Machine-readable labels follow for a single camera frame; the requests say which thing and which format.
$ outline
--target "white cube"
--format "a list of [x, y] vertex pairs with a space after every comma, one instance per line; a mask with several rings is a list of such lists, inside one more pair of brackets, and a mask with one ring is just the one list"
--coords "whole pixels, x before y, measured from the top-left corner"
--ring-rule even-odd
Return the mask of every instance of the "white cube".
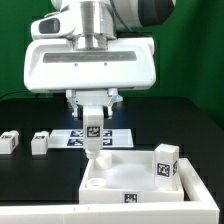
[[177, 190], [179, 147], [161, 144], [155, 150], [155, 186], [164, 190]]
[[47, 131], [35, 133], [31, 141], [32, 155], [45, 155], [48, 150], [49, 133]]
[[0, 154], [11, 154], [19, 144], [17, 131], [4, 132], [0, 137]]

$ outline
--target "small white block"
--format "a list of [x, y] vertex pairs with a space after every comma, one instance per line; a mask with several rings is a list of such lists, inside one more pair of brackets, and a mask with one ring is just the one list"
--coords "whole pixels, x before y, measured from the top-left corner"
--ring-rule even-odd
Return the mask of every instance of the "small white block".
[[159, 145], [155, 150], [155, 186], [175, 191], [178, 187], [179, 147]]
[[4, 132], [0, 137], [0, 154], [11, 154], [19, 144], [17, 131]]
[[95, 160], [95, 167], [100, 170], [110, 169], [112, 166], [112, 154], [110, 152], [101, 151]]
[[49, 133], [47, 131], [35, 133], [31, 141], [32, 155], [45, 155], [48, 150]]

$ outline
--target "green backdrop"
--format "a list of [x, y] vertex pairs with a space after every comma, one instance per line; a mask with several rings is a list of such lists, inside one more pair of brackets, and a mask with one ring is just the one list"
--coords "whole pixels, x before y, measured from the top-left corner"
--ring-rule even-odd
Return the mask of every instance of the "green backdrop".
[[[1, 0], [0, 96], [25, 90], [23, 65], [31, 42], [30, 25], [52, 11], [48, 0]], [[183, 96], [224, 128], [224, 1], [177, 0], [163, 25], [140, 31], [157, 42], [157, 82], [148, 91], [122, 94]]]

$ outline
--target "black sticker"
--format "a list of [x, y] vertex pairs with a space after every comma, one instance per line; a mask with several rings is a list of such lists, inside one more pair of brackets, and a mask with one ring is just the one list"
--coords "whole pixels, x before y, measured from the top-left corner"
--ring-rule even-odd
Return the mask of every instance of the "black sticker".
[[157, 175], [163, 177], [170, 177], [170, 165], [157, 163]]
[[83, 146], [83, 139], [69, 139], [67, 146]]
[[35, 139], [44, 139], [44, 138], [45, 138], [45, 136], [36, 136]]
[[173, 164], [173, 175], [177, 172], [177, 161]]
[[113, 140], [112, 140], [112, 138], [104, 138], [104, 139], [103, 139], [103, 145], [104, 145], [104, 146], [112, 146], [112, 145], [113, 145]]
[[138, 194], [124, 194], [124, 203], [138, 203]]
[[99, 138], [100, 127], [87, 127], [87, 138]]
[[15, 138], [12, 139], [12, 147], [14, 148], [16, 146], [16, 140]]
[[83, 131], [72, 131], [70, 137], [83, 138]]
[[9, 138], [11, 138], [12, 137], [12, 135], [3, 135], [2, 136], [2, 139], [9, 139]]
[[112, 130], [107, 130], [103, 132], [103, 137], [112, 137], [113, 132]]

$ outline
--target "black table surface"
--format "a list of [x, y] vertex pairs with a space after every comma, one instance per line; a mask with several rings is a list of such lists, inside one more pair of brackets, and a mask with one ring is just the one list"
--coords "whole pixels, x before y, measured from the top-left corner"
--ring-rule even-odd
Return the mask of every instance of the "black table surface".
[[[134, 148], [154, 150], [178, 145], [220, 208], [224, 206], [224, 131], [191, 101], [179, 97], [125, 98], [114, 106], [105, 128], [131, 129]], [[78, 188], [87, 159], [83, 149], [49, 150], [32, 156], [37, 131], [81, 129], [63, 97], [10, 99], [0, 102], [0, 134], [19, 132], [11, 155], [0, 155], [0, 205], [78, 203]]]

